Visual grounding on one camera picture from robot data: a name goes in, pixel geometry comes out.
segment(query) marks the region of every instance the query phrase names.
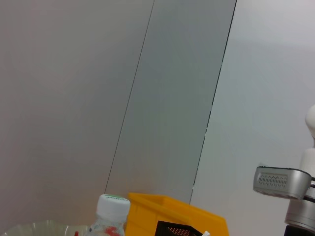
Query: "yellow plastic bin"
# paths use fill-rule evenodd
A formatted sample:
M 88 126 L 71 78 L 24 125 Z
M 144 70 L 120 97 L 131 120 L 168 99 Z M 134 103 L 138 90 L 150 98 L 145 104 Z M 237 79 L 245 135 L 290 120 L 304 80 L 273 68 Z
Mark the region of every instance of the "yellow plastic bin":
M 126 236 L 154 236 L 158 221 L 191 225 L 211 236 L 228 236 L 224 218 L 163 195 L 129 193 Z

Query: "clear plastic container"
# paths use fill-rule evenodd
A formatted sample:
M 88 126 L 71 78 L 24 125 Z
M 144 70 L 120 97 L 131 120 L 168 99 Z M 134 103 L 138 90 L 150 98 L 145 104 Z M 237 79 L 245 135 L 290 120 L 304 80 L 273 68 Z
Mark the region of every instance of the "clear plastic container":
M 129 209 L 129 200 L 115 195 L 101 195 L 97 203 L 97 220 L 87 230 L 86 236 L 125 236 Z

